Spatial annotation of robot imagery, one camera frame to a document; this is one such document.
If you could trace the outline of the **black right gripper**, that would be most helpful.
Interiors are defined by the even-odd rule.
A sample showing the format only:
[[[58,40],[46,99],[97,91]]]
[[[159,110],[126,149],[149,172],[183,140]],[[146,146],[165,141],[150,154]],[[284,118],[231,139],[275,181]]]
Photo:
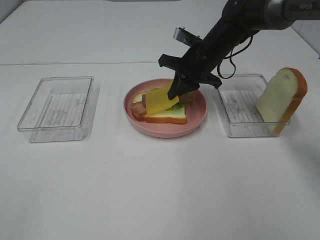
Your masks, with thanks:
[[[169,100],[196,91],[201,84],[209,84],[216,89],[222,85],[221,80],[211,74],[213,58],[203,49],[202,44],[195,43],[182,57],[162,54],[158,59],[160,67],[175,71],[173,82],[168,90]]]

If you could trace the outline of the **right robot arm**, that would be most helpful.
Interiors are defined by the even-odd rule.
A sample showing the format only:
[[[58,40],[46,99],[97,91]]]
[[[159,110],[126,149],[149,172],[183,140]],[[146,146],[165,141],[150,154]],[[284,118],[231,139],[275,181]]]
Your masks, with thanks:
[[[212,70],[231,51],[261,30],[284,30],[297,20],[319,20],[318,0],[229,0],[222,16],[209,33],[200,38],[184,28],[176,28],[173,37],[189,46],[182,57],[163,54],[158,63],[175,71],[167,96],[172,100],[197,90],[200,84],[216,89],[222,84]]]

